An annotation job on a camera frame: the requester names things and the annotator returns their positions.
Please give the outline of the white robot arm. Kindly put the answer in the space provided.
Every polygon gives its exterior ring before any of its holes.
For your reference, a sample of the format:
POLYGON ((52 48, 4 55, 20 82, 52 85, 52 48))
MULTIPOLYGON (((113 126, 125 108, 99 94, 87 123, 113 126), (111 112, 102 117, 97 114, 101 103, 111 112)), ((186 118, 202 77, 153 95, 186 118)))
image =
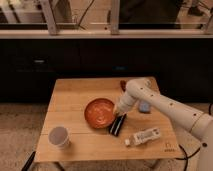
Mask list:
POLYGON ((127 113, 140 100, 196 137, 201 142, 197 171, 213 171, 213 116, 155 92, 150 88, 150 80, 144 77, 126 83, 126 91, 115 104, 114 113, 127 113))

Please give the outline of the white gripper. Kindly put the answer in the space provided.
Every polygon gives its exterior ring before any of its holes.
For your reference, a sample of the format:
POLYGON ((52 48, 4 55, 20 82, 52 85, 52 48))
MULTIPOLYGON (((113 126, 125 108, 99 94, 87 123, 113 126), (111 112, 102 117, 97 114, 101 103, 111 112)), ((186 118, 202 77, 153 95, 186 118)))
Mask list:
POLYGON ((136 99, 128 92, 124 92, 119 100, 115 103, 113 114, 115 116, 123 115, 129 112, 133 108, 135 103, 136 99))

